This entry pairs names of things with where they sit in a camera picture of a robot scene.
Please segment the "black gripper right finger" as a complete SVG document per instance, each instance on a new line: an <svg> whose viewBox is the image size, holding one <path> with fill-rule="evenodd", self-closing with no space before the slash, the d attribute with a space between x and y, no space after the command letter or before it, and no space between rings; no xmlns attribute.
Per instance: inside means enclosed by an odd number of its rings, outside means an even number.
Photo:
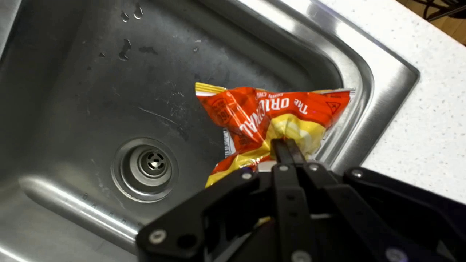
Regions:
<svg viewBox="0 0 466 262"><path fill-rule="evenodd" d="M466 205L364 168L340 179L305 162L292 140L273 140L272 154L297 179L317 211L330 208L348 240L374 262L466 262Z"/></svg>

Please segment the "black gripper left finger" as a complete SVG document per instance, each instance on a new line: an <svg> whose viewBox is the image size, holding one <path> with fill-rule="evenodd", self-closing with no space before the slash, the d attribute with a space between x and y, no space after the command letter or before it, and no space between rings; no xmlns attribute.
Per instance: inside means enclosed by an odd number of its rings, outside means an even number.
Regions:
<svg viewBox="0 0 466 262"><path fill-rule="evenodd" d="M145 224L135 237L138 262L208 262L265 216L266 185L240 169Z"/></svg>

